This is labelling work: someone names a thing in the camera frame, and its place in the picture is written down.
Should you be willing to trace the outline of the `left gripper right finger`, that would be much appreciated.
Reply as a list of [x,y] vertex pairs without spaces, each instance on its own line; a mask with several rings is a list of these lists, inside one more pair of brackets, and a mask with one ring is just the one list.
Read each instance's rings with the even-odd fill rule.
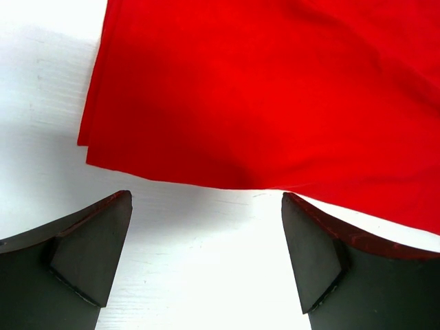
[[293,193],[282,222],[312,329],[438,329],[439,254],[333,217]]

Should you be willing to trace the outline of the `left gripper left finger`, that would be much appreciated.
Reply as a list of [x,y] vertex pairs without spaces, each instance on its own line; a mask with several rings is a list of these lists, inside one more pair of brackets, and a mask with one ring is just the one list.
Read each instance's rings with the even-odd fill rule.
[[2,239],[1,328],[95,329],[131,214],[131,192],[121,190]]

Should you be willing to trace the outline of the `red t shirt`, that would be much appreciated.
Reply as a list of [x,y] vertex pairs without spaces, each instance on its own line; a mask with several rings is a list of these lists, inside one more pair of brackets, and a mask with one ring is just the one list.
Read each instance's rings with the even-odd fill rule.
[[110,1],[78,144],[439,232],[438,1]]

